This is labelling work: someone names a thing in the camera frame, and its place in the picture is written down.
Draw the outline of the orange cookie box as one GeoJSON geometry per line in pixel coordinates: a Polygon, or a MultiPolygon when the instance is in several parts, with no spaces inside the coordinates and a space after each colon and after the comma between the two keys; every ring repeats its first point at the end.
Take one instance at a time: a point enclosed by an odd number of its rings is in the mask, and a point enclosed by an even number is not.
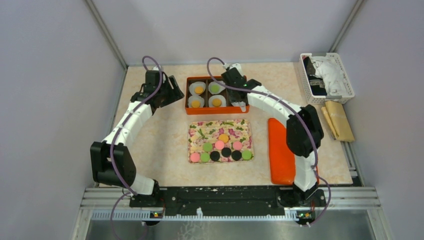
{"type": "Polygon", "coordinates": [[[222,95],[225,97],[226,99],[226,107],[209,107],[208,104],[208,100],[212,95],[215,94],[211,94],[208,90],[208,85],[209,83],[213,81],[210,77],[206,77],[206,76],[192,76],[192,77],[188,77],[186,79],[186,97],[185,97],[185,111],[187,115],[218,115],[218,114],[246,114],[249,112],[250,110],[250,106],[247,105],[247,111],[246,112],[242,112],[239,106],[233,106],[230,103],[229,97],[228,97],[228,93],[227,93],[227,89],[225,88],[224,91],[222,91],[221,93],[219,93],[218,95],[222,95]],[[189,108],[188,107],[188,98],[190,96],[192,96],[189,93],[189,84],[190,82],[205,82],[206,83],[206,88],[203,94],[201,94],[200,96],[204,99],[204,107],[202,108],[189,108]]]}

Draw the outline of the orange cookie two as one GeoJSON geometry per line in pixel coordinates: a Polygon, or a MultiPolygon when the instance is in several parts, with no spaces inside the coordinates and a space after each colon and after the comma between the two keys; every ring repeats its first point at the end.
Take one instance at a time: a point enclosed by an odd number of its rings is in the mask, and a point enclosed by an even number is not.
{"type": "Polygon", "coordinates": [[[219,99],[219,98],[214,98],[214,99],[212,100],[211,104],[212,104],[215,108],[221,107],[221,105],[222,105],[222,100],[221,100],[221,99],[219,99]]]}

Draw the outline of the orange cookie five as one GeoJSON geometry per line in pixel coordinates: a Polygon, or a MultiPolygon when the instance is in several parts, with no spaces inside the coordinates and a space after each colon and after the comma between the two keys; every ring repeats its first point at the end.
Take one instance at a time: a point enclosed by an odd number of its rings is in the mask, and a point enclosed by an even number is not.
{"type": "Polygon", "coordinates": [[[201,108],[202,107],[202,102],[199,100],[193,100],[190,102],[190,106],[192,108],[201,108]]]}

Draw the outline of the green cookie top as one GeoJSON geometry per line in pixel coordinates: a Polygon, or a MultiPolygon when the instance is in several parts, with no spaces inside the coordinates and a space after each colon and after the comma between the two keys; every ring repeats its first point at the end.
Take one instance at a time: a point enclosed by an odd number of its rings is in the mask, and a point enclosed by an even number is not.
{"type": "Polygon", "coordinates": [[[219,85],[211,85],[211,87],[210,87],[210,92],[212,93],[212,94],[217,94],[217,93],[219,93],[220,92],[220,86],[219,85]]]}

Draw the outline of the orange cookie four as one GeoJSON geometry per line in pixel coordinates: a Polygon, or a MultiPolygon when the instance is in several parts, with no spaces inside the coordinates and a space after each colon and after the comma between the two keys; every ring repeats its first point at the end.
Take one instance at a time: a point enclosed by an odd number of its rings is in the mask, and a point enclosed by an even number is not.
{"type": "Polygon", "coordinates": [[[227,134],[225,134],[225,133],[220,134],[219,137],[218,137],[218,139],[220,141],[222,141],[223,143],[227,143],[230,140],[229,136],[227,134]]]}

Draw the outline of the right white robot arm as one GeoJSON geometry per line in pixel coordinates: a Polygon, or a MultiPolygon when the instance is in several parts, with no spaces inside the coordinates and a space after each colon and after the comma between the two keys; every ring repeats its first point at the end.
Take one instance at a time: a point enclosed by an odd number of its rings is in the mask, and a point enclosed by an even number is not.
{"type": "Polygon", "coordinates": [[[234,107],[245,110],[256,107],[273,116],[286,129],[286,145],[295,156],[293,200],[299,206],[307,206],[314,198],[312,188],[318,178],[318,149],[324,137],[317,110],[308,104],[300,106],[283,100],[268,91],[260,82],[247,80],[241,74],[239,63],[223,65],[221,74],[229,93],[229,102],[234,107]]]}

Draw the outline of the orange box lid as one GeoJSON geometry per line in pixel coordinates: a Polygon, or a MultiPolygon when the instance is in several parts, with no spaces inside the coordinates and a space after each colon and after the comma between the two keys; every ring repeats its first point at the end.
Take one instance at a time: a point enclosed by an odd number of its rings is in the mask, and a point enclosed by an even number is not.
{"type": "Polygon", "coordinates": [[[286,128],[275,118],[267,121],[268,158],[271,182],[276,185],[295,183],[295,158],[286,142],[286,128]]]}

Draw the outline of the orange cookie one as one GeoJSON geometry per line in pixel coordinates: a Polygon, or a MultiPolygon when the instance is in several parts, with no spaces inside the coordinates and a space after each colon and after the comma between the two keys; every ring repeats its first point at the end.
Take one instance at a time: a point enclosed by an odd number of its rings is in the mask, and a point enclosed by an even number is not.
{"type": "Polygon", "coordinates": [[[194,91],[195,94],[201,95],[204,92],[204,90],[205,89],[202,86],[199,85],[199,86],[196,86],[193,91],[194,91]]]}

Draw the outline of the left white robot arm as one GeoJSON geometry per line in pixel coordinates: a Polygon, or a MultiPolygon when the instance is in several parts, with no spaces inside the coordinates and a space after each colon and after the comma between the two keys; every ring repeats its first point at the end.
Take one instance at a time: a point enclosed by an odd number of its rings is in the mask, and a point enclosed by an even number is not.
{"type": "Polygon", "coordinates": [[[102,141],[90,146],[93,180],[99,184],[125,188],[132,195],[141,195],[149,207],[160,202],[154,179],[137,172],[130,153],[140,130],[157,109],[184,98],[184,93],[173,75],[168,76],[157,67],[145,73],[145,83],[130,99],[121,120],[102,141]]]}

